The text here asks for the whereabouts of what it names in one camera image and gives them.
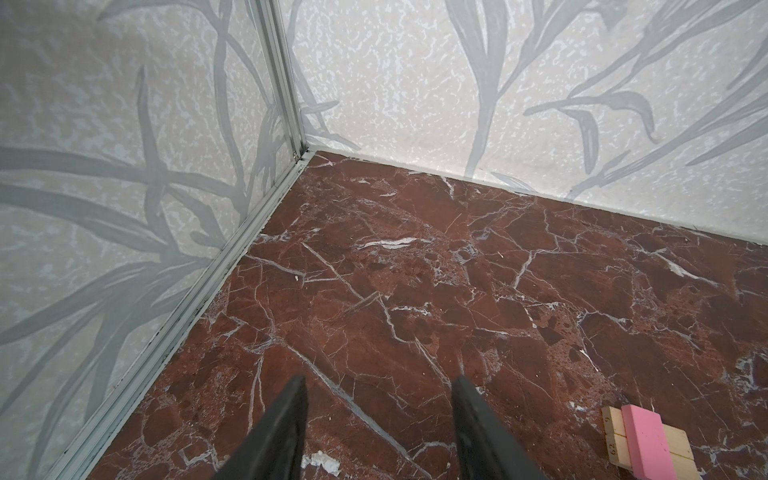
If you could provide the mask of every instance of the red marble floor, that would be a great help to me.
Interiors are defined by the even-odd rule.
[[[321,153],[91,478],[210,477],[298,372],[338,478],[457,478],[461,373],[550,478],[631,478],[625,403],[766,478],[766,316],[766,247]]]

